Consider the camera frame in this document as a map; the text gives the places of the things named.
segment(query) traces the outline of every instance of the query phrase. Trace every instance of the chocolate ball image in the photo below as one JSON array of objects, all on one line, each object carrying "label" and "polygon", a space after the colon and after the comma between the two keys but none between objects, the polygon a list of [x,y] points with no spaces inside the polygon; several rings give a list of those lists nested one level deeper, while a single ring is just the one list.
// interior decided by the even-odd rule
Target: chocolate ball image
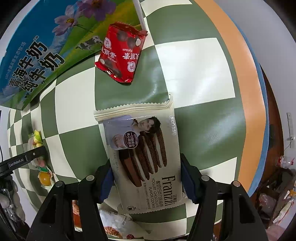
[{"label": "chocolate ball image", "polygon": [[106,67],[108,67],[109,69],[112,69],[112,68],[113,68],[112,61],[109,60],[109,59],[105,59],[105,63],[104,63],[104,65],[105,65]]},{"label": "chocolate ball image", "polygon": [[127,238],[127,239],[134,239],[135,237],[134,237],[132,234],[128,234],[128,235],[126,236],[126,238]]},{"label": "chocolate ball image", "polygon": [[117,39],[122,42],[126,41],[128,39],[128,34],[122,30],[118,30]]},{"label": "chocolate ball image", "polygon": [[129,37],[127,44],[130,49],[133,49],[136,46],[136,40],[133,37]]},{"label": "chocolate ball image", "polygon": [[120,72],[120,70],[118,69],[112,69],[113,73],[118,77],[118,78],[121,78],[122,77],[122,74]]},{"label": "chocolate ball image", "polygon": [[136,37],[135,40],[136,40],[136,46],[139,46],[141,44],[140,38]]}]

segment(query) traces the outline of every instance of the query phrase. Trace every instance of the table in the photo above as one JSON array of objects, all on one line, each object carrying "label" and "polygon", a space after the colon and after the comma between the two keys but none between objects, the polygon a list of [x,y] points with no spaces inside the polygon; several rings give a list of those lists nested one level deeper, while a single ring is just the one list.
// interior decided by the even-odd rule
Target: table
[{"label": "table", "polygon": [[[180,151],[215,181],[249,189],[260,159],[266,114],[256,66],[239,30],[212,0],[140,1],[149,35],[130,86],[94,67],[98,54],[72,67],[23,111],[10,110],[11,156],[26,151],[40,130],[56,180],[76,182],[107,160],[104,131],[93,111],[174,96]],[[15,172],[38,210],[47,195],[31,164]],[[118,199],[107,200],[116,207]],[[185,204],[133,219],[148,240],[187,234],[197,205]],[[216,221],[221,219],[218,202]]]}]

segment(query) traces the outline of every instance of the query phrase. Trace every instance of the cow illustration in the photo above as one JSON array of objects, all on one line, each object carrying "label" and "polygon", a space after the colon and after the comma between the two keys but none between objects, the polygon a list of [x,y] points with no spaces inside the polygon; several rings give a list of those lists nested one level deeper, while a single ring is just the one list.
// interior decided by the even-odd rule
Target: cow illustration
[{"label": "cow illustration", "polygon": [[80,43],[76,49],[86,49],[86,50],[91,50],[91,46],[93,46],[94,44],[96,43],[100,43],[100,44],[103,44],[103,41],[100,39],[99,36],[93,36],[91,39],[83,42],[83,43]]}]

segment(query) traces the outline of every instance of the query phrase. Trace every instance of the purple flower illustration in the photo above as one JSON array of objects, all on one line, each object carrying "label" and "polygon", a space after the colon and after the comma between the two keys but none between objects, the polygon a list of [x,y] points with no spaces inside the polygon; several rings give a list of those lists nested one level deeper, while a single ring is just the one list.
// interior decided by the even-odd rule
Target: purple flower illustration
[{"label": "purple flower illustration", "polygon": [[54,22],[59,24],[56,26],[52,32],[57,35],[63,35],[69,27],[77,24],[77,18],[79,17],[79,11],[74,15],[74,8],[72,5],[66,7],[65,15],[59,16],[54,19]]},{"label": "purple flower illustration", "polygon": [[78,11],[85,17],[91,18],[93,15],[97,21],[103,21],[106,14],[112,14],[115,11],[116,4],[109,0],[82,0],[78,1]]}]

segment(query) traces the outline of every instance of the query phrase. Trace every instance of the chocolate cookie stick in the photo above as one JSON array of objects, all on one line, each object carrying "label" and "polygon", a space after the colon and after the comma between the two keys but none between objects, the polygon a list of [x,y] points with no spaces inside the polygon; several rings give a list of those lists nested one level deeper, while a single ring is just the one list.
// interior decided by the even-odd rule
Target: chocolate cookie stick
[{"label": "chocolate cookie stick", "polygon": [[153,174],[154,172],[153,172],[153,169],[151,167],[151,164],[150,164],[150,161],[149,161],[149,158],[148,158],[148,155],[147,155],[147,150],[146,150],[146,147],[145,147],[144,140],[145,140],[145,137],[140,135],[139,136],[139,145],[140,145],[140,147],[142,149],[142,152],[143,152],[143,155],[144,155],[144,158],[145,158],[145,162],[146,162],[147,167],[148,167],[148,171],[151,174]]},{"label": "chocolate cookie stick", "polygon": [[150,174],[149,174],[148,167],[147,167],[147,164],[146,164],[146,161],[145,161],[145,157],[143,155],[142,148],[140,147],[140,145],[137,145],[137,147],[135,148],[135,151],[136,151],[137,157],[138,157],[138,159],[140,161],[140,164],[141,164],[141,166],[143,168],[145,177],[146,177],[147,180],[149,180],[150,179]]},{"label": "chocolate cookie stick", "polygon": [[141,181],[145,181],[144,178],[141,176],[141,173],[140,173],[140,169],[138,167],[138,164],[137,164],[137,161],[135,159],[135,155],[133,154],[133,150],[132,149],[129,149],[129,154],[130,154],[130,157],[131,157],[131,162],[133,163],[133,166],[135,167],[135,170],[136,170],[136,173],[137,175],[139,176],[139,178],[141,179]]},{"label": "chocolate cookie stick", "polygon": [[155,170],[155,172],[158,172],[158,166],[157,166],[157,161],[156,161],[156,153],[154,151],[151,139],[147,134],[145,134],[145,141],[147,143],[147,146],[148,146],[150,154],[151,154],[154,170]]},{"label": "chocolate cookie stick", "polygon": [[157,139],[159,142],[160,146],[160,151],[161,151],[161,157],[163,158],[163,165],[167,165],[167,158],[166,158],[166,153],[165,153],[165,142],[163,141],[163,133],[161,132],[161,129],[156,132]]},{"label": "chocolate cookie stick", "polygon": [[157,152],[157,149],[156,149],[156,142],[155,142],[154,135],[150,137],[150,140],[152,142],[153,149],[154,149],[154,152],[155,152],[155,159],[156,159],[157,165],[161,168],[161,164],[160,164],[159,157],[158,157],[158,152]]},{"label": "chocolate cookie stick", "polygon": [[133,166],[133,163],[132,163],[130,155],[129,155],[129,151],[127,149],[119,150],[118,154],[119,154],[120,162],[125,170],[126,175],[130,179],[130,181],[136,187],[141,187],[142,182],[135,170],[135,167]]}]

